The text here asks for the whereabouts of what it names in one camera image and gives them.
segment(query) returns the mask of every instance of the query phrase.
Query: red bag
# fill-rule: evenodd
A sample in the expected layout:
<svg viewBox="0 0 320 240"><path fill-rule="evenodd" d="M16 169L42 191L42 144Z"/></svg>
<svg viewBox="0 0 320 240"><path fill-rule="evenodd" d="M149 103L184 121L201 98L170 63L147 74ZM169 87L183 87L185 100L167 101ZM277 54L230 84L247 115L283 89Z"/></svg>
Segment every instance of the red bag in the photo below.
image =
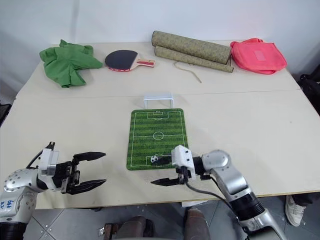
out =
<svg viewBox="0 0 320 240"><path fill-rule="evenodd" d="M242 69L259 73L274 74L287 66L287 61L274 43L251 38L243 42L230 43L235 63Z"/></svg>

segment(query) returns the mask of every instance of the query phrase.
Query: rolled yoga mat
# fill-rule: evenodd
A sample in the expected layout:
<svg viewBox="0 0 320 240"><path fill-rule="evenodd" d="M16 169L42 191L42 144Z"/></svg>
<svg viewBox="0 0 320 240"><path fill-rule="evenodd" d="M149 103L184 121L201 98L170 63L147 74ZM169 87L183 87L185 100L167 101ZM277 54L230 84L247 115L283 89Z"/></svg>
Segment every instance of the rolled yoga mat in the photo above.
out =
<svg viewBox="0 0 320 240"><path fill-rule="evenodd" d="M210 60L206 60L206 59L199 58L196 56L184 54L184 53L181 53L178 51L170 50L170 49L167 49L167 48L164 48L161 46L155 46L154 54L157 57L172 59L172 60L176 60L179 62L185 62L188 64L200 65L200 66L204 66L207 68L221 70L221 71L224 71L227 73L232 73L232 71L234 70L234 68L231 66L230 59L228 60L228 62L226 64L221 64L221 63L218 63L215 61L210 61Z"/></svg>
<svg viewBox="0 0 320 240"><path fill-rule="evenodd" d="M178 36L162 31L154 31L151 42L154 47L160 46L220 64L226 64L231 53L231 47L229 46Z"/></svg>

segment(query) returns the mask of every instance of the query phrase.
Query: shoe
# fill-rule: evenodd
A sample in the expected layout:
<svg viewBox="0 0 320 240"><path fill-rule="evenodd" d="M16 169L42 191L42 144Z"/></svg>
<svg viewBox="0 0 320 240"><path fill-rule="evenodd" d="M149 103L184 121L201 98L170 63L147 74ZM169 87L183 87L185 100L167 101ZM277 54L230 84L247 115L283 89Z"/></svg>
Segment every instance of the shoe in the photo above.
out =
<svg viewBox="0 0 320 240"><path fill-rule="evenodd" d="M291 195L286 196L285 215L289 223L295 227L299 227L306 207L295 203Z"/></svg>

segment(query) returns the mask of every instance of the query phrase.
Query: soccer field mat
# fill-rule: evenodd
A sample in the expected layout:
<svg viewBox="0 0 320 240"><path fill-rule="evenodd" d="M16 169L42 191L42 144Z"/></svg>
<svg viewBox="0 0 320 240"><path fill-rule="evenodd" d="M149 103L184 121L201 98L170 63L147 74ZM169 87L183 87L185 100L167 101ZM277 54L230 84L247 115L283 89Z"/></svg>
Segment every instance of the soccer field mat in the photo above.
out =
<svg viewBox="0 0 320 240"><path fill-rule="evenodd" d="M178 145L188 147L184 111L180 108L143 109L131 113L128 170L171 169L152 166L152 156L171 156Z"/></svg>

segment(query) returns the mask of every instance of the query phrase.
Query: ping pong paddle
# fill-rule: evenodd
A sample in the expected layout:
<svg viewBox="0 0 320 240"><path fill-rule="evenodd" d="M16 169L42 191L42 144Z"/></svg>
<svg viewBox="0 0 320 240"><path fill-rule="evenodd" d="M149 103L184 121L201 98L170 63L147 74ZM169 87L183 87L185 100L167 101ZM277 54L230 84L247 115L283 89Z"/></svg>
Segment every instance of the ping pong paddle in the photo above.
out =
<svg viewBox="0 0 320 240"><path fill-rule="evenodd" d="M104 62L110 70L117 72L129 72L139 65L151 68L155 66L154 60L140 59L139 54L132 50L113 51L106 56Z"/></svg>

